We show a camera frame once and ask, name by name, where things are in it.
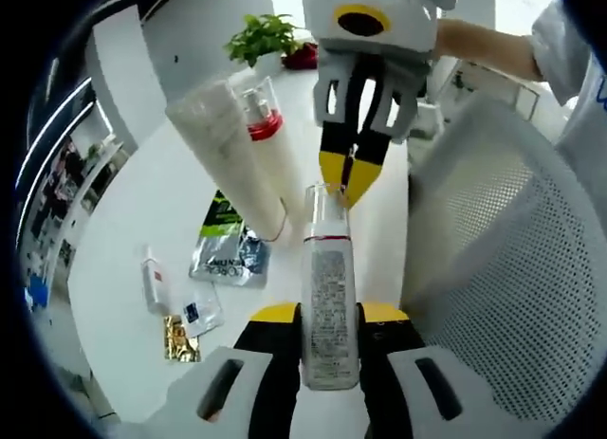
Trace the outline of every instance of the white shirt sleeve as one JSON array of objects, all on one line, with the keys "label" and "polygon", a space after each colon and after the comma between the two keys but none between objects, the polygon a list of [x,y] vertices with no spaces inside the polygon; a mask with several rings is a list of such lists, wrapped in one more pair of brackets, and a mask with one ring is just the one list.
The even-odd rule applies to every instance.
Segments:
[{"label": "white shirt sleeve", "polygon": [[542,12],[533,24],[529,40],[540,72],[550,83],[557,100],[564,105],[581,90],[590,60],[590,46],[558,2]]}]

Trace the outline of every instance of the blue object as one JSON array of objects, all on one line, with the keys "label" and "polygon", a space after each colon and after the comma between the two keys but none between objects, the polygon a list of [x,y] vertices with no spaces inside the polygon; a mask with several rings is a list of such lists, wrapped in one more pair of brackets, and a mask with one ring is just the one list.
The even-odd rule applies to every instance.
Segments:
[{"label": "blue object", "polygon": [[28,292],[35,305],[46,308],[48,305],[48,286],[42,278],[38,275],[31,275]]}]

